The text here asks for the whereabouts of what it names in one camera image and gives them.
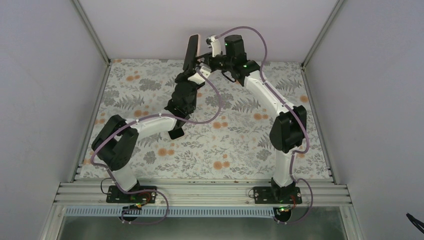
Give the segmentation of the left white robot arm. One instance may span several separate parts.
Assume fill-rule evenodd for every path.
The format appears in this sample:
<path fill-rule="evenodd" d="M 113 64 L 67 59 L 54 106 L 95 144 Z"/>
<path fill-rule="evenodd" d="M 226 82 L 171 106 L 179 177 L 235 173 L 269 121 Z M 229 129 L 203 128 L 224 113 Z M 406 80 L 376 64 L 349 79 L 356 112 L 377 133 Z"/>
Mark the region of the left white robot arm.
<path fill-rule="evenodd" d="M 124 201 L 134 202 L 141 192 L 139 181 L 128 165 L 138 138 L 169 132 L 171 138 L 176 139 L 184 135 L 184 124 L 198 124 L 190 115 L 196 108 L 197 91 L 210 82 L 210 75 L 211 71 L 205 67 L 180 73 L 163 112 L 130 119 L 113 115 L 96 136 L 91 145 L 94 153 L 90 162 L 106 169 Z"/>

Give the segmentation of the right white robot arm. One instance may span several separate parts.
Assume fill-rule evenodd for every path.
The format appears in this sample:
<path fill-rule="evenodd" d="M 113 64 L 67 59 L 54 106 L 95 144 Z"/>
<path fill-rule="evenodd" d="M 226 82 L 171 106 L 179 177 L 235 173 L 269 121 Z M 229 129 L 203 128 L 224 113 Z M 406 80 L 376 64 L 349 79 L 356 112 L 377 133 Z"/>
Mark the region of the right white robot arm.
<path fill-rule="evenodd" d="M 224 37 L 224 43 L 220 39 L 221 35 L 206 38 L 211 51 L 200 56 L 200 72 L 230 73 L 232 79 L 253 94 L 274 117 L 269 140 L 277 156 L 270 195 L 274 202 L 282 204 L 295 192 L 298 183 L 293 175 L 296 154 L 301 153 L 303 143 L 309 147 L 307 110 L 302 105 L 292 104 L 277 91 L 265 77 L 263 63 L 248 59 L 241 35 L 228 35 Z"/>

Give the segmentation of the pink phone case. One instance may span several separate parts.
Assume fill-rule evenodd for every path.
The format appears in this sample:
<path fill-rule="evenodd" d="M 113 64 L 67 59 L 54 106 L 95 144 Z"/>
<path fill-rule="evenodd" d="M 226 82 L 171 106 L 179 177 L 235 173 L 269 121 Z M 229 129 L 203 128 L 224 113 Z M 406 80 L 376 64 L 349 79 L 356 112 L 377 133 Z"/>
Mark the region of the pink phone case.
<path fill-rule="evenodd" d="M 195 57 L 198 57 L 200 54 L 200 47 L 201 47 L 201 35 L 196 34 L 196 50 L 195 50 Z"/>

